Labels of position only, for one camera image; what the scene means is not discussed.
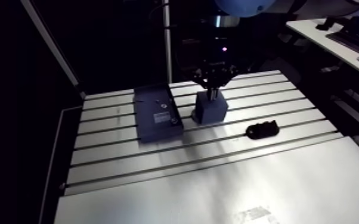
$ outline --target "blue box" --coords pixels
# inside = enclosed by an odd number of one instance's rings
[[[201,125],[222,122],[228,110],[224,96],[218,91],[217,99],[210,101],[206,92],[196,94],[196,106],[192,118]]]

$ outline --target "white sticker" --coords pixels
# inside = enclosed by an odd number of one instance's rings
[[[170,112],[168,111],[154,114],[153,117],[156,124],[160,122],[167,122],[171,119]]]

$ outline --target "white desk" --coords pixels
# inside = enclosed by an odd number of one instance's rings
[[[325,19],[290,21],[287,26],[359,71],[359,53],[326,37],[327,34],[340,31],[342,26],[335,24],[328,31],[316,29],[316,25],[323,24],[324,21]]]
[[[359,223],[359,148],[279,71],[237,76],[209,126],[190,118],[202,88],[170,87],[185,131],[151,144],[138,140],[132,90],[86,98],[55,224]],[[243,136],[271,120],[277,136]]]

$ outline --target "black object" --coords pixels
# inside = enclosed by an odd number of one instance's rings
[[[323,31],[327,31],[329,30],[332,26],[334,26],[335,24],[335,18],[327,18],[326,21],[323,24],[319,24],[316,26],[316,29],[318,30],[323,30]]]
[[[227,113],[228,104],[220,91],[217,92],[216,100],[210,101],[206,92],[196,94],[195,110],[192,111],[192,118],[196,123],[205,125],[221,122]]]
[[[135,120],[141,142],[182,135],[184,125],[167,84],[136,88],[134,92]]]
[[[261,139],[276,136],[279,131],[280,129],[277,126],[277,122],[273,120],[272,122],[264,122],[250,125],[246,129],[245,135],[248,136],[250,139]]]

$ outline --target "screw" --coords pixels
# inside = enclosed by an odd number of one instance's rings
[[[58,188],[64,190],[66,188],[66,183],[62,183]]]

